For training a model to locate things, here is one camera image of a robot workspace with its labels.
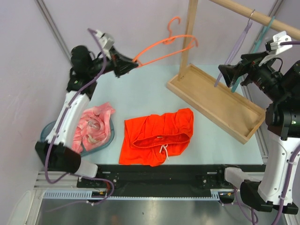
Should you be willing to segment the orange shorts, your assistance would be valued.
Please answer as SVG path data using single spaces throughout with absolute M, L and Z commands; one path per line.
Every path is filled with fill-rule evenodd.
M 159 166 L 179 156 L 193 132 L 194 113 L 189 108 L 125 120 L 119 164 Z

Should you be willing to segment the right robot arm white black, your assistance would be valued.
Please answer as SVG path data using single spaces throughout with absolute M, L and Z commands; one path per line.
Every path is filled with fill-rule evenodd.
M 272 149 L 262 180 L 256 180 L 237 167 L 227 167 L 216 176 L 221 188 L 231 184 L 240 190 L 242 201 L 263 212 L 277 210 L 295 215 L 293 181 L 300 160 L 300 63 L 295 62 L 282 74 L 272 64 L 267 52 L 244 54 L 236 65 L 220 65 L 227 86 L 245 76 L 243 86 L 254 83 L 270 100 L 265 123 L 270 132 Z

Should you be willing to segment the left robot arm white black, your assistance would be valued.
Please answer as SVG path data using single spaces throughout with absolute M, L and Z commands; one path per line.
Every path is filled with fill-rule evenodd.
M 35 150 L 44 165 L 44 171 L 60 171 L 87 177 L 87 182 L 97 188 L 104 178 L 98 166 L 82 159 L 72 147 L 73 136 L 81 114 L 90 102 L 96 80 L 113 71 L 120 77 L 139 65 L 136 60 L 119 53 L 114 47 L 101 50 L 92 56 L 87 47 L 76 46 L 71 51 L 72 67 L 67 85 L 64 106 L 54 127 L 44 141 L 38 141 Z

